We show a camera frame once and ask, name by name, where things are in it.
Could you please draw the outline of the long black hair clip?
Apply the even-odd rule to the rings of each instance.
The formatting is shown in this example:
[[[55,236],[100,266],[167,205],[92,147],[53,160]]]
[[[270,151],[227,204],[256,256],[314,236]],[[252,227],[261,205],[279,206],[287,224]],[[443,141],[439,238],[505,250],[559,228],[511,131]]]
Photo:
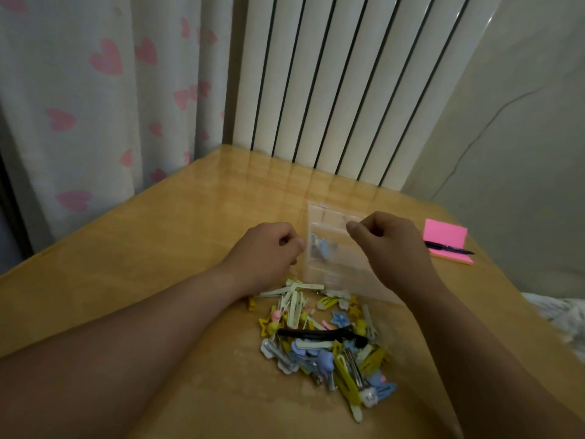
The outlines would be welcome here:
[[[276,334],[281,337],[303,339],[309,341],[345,341],[353,342],[357,348],[365,348],[369,339],[365,336],[356,334],[348,328],[339,328],[336,330],[294,330],[290,328],[280,328]]]

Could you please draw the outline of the blue hair clip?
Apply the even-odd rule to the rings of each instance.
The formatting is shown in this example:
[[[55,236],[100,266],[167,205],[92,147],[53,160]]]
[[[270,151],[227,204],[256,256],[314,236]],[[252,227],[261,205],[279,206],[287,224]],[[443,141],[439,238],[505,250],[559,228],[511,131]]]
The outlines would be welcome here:
[[[318,237],[316,234],[311,234],[310,241],[310,256],[312,259],[325,262],[334,260],[335,254],[338,251],[338,244],[336,242],[329,241],[324,237]]]

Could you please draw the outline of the clear plastic zip bag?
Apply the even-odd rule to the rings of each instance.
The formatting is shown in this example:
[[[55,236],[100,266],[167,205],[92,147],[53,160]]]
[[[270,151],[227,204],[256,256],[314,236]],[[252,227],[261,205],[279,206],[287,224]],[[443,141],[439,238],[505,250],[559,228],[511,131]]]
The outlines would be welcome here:
[[[317,202],[307,204],[307,250],[304,255],[303,280],[323,284],[332,290],[345,290],[350,294],[404,305],[402,300],[377,279],[361,248],[347,232],[348,221],[362,221],[364,215],[347,212]],[[312,259],[311,234],[338,244],[331,262]]]

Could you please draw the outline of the pile of colourful hair clips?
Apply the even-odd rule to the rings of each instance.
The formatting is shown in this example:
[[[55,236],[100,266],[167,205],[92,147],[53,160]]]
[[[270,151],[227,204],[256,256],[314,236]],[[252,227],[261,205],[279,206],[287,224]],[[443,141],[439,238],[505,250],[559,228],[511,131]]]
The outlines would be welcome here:
[[[276,361],[286,375],[303,372],[317,386],[339,391],[355,422],[363,420],[363,409],[370,409],[390,398],[397,384],[384,375],[390,359],[382,346],[369,306],[345,290],[332,290],[323,284],[287,280],[281,288],[247,297],[248,311],[259,299],[276,299],[268,315],[259,319],[261,353]],[[280,328],[294,330],[336,330],[348,328],[365,336],[369,343],[357,348],[353,342],[309,341],[281,337]]]

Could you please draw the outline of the person's right hand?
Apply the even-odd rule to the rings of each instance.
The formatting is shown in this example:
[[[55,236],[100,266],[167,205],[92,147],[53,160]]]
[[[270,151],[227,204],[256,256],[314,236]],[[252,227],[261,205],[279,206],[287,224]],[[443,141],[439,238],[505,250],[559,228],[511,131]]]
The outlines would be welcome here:
[[[414,223],[383,213],[384,243],[375,252],[364,252],[377,279],[405,303],[414,296],[437,290],[442,281]]]

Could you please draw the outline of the black pen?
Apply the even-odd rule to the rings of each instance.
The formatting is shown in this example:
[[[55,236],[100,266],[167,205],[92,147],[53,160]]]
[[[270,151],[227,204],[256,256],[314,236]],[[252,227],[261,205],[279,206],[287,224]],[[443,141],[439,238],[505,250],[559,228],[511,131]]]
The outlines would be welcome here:
[[[457,248],[457,247],[442,244],[442,243],[425,241],[425,245],[427,248],[433,249],[433,250],[441,250],[441,251],[457,253],[459,255],[467,255],[467,256],[475,255],[475,252],[472,252],[470,250],[466,250],[464,248]]]

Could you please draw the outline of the white radiator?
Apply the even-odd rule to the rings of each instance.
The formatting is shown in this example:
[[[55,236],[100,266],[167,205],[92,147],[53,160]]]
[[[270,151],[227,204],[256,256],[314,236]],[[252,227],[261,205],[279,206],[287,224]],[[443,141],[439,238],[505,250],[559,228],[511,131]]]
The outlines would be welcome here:
[[[232,143],[401,190],[501,0],[248,0]]]

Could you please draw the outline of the person's left hand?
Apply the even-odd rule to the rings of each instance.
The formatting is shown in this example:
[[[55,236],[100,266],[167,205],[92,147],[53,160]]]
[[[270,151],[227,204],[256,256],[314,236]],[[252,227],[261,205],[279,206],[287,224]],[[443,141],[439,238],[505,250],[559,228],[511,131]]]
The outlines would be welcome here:
[[[217,267],[238,297],[272,290],[289,272],[274,269],[274,223],[248,229]]]

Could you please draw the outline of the white crumpled cloth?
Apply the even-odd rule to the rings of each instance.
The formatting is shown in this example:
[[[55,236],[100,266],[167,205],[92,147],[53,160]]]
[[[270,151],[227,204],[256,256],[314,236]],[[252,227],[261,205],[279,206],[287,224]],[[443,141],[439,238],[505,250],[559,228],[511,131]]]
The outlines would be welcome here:
[[[585,299],[559,299],[533,293],[522,295],[555,328],[563,343],[585,365]]]

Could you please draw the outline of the pink sticky note pad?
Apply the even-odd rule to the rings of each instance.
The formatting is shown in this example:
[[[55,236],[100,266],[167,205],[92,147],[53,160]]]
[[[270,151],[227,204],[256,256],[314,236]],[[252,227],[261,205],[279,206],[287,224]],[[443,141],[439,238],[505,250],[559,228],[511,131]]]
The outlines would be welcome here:
[[[454,249],[464,250],[467,228],[433,219],[426,219],[422,235],[425,242],[433,242],[450,246]],[[472,265],[474,263],[472,259],[473,254],[470,255],[460,251],[453,252],[438,248],[428,248],[428,250],[432,256],[437,258],[451,260],[464,265]]]

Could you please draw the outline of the person's left forearm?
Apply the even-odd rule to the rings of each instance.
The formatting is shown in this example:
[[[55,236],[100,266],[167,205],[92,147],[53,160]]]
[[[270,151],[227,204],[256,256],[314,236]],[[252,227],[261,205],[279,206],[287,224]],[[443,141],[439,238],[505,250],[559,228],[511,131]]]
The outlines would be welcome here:
[[[216,266],[0,358],[0,439],[122,437],[249,284]]]

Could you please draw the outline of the person's right forearm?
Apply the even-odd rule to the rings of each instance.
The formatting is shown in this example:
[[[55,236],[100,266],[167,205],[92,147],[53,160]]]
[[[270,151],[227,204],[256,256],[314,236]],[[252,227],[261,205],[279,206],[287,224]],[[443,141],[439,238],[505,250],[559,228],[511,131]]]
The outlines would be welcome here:
[[[394,291],[420,327],[465,439],[585,439],[585,422],[441,280]]]

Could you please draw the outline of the white curtain with pink hearts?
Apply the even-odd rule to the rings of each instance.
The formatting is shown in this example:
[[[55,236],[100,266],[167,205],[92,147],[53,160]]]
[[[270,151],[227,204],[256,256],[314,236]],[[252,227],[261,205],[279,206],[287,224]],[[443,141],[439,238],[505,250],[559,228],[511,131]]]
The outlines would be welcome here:
[[[2,144],[34,251],[223,141],[234,0],[0,0]]]

